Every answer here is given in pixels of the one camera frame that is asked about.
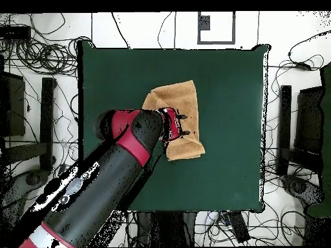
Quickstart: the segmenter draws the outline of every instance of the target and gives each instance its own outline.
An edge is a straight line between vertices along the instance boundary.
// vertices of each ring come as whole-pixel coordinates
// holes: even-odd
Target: green tabletop
[[[98,114],[140,109],[153,88],[193,80],[206,153],[170,162],[163,155],[130,210],[260,210],[267,49],[128,50],[83,42],[84,156],[99,143],[93,131]]]

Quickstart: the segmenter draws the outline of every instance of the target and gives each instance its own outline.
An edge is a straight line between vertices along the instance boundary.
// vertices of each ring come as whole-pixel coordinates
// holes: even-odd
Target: cloth
[[[186,81],[174,85],[154,88],[144,101],[143,109],[155,110],[172,107],[179,114],[187,116],[181,119],[182,130],[189,130],[190,134],[169,143],[167,158],[169,161],[198,158],[205,153],[199,141],[198,128],[198,100],[193,81]]]

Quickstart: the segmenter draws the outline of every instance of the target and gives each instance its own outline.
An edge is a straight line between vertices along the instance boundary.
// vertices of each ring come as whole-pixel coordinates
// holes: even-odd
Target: black cable
[[[162,22],[162,25],[161,25],[161,27],[160,27],[160,30],[158,31],[158,39],[159,39],[159,37],[160,37],[160,33],[161,33],[161,30],[162,30],[162,27],[163,27],[164,22],[167,20],[167,18],[168,18],[172,13],[173,13],[173,12],[170,12],[169,15],[168,15],[166,18],[164,18],[164,20],[163,20],[163,22]]]
[[[302,44],[302,43],[304,43],[304,42],[307,42],[307,41],[309,41],[309,40],[311,40],[311,39],[313,39],[313,38],[316,38],[317,36],[325,36],[325,35],[327,35],[327,34],[329,34],[329,33],[331,33],[331,30],[327,30],[327,31],[325,31],[325,32],[320,32],[320,33],[318,33],[318,34],[313,35],[312,37],[309,37],[308,39],[305,39],[305,40],[303,40],[303,41],[301,41],[301,42],[296,43],[296,44],[295,44],[295,45],[289,50],[289,52],[288,52],[288,58],[290,59],[290,61],[291,61],[292,63],[298,64],[299,62],[295,62],[295,61],[293,61],[292,58],[291,58],[292,50],[293,50],[295,47],[299,46],[300,44]],[[319,68],[321,68],[321,67],[324,65],[324,58],[322,57],[321,54],[316,54],[316,55],[314,55],[314,57],[315,57],[315,56],[320,56],[320,57],[322,58],[322,65],[319,67]]]
[[[31,126],[31,124],[28,122],[28,120],[27,120],[24,116],[22,116],[22,115],[16,113],[16,112],[13,111],[13,110],[11,110],[11,112],[13,112],[15,115],[21,117],[22,119],[24,119],[24,120],[26,121],[26,123],[27,123],[27,124],[29,125],[29,127],[31,128],[31,131],[32,131],[32,134],[34,135],[34,139],[36,140],[36,143],[38,144],[39,141],[37,140],[37,136],[34,134],[34,130],[33,130],[32,126]]]
[[[76,94],[74,97],[72,97],[71,101],[70,101],[70,109],[71,109],[71,112],[73,112],[75,115],[78,115],[77,112],[75,112],[73,109],[72,109],[72,101],[74,101],[74,98],[76,98],[78,96],[78,94]]]
[[[114,12],[112,12],[111,15],[112,15],[112,18],[114,19],[114,22],[115,22],[115,25],[116,25],[116,27],[117,27],[118,32],[120,33],[120,35],[121,35],[123,41],[124,41],[125,44],[127,45],[127,48],[130,48],[128,42],[124,39],[124,37],[123,37],[123,35],[122,35],[122,33],[121,33],[120,27],[119,27],[118,24],[117,24],[117,20],[115,19]]]
[[[285,230],[284,230],[284,226],[286,226],[286,228],[287,229],[289,229],[288,227],[287,227],[287,225],[284,225],[284,223],[283,223],[283,218],[287,215],[287,214],[289,214],[289,213],[296,213],[296,214],[298,214],[298,215],[300,215],[301,217],[303,217],[304,219],[306,219],[306,216],[305,215],[303,215],[303,214],[301,214],[300,212],[297,212],[297,211],[287,211],[287,212],[285,212],[282,216],[281,216],[281,221],[280,221],[280,223],[281,223],[281,231],[282,231],[282,234],[283,234],[283,237],[284,237],[284,239],[288,242],[288,244],[290,244],[291,246],[293,246],[291,243],[290,243],[290,241],[287,239],[287,237],[285,236]]]

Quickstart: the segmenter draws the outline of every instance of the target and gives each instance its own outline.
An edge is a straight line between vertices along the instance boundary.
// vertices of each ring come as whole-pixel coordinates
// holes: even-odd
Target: floor tile
[[[319,32],[330,29],[330,24],[313,12],[260,12],[259,43],[270,44],[269,65],[277,66],[288,59],[290,49],[297,43],[312,37]],[[305,61],[315,54],[321,54],[325,65],[331,61],[328,50],[331,38],[317,37],[295,47],[291,58],[294,61]],[[321,58],[314,58],[315,67],[321,65]]]
[[[114,18],[130,48],[173,48],[175,12],[114,12]],[[110,12],[93,14],[92,40],[97,48],[127,47]]]

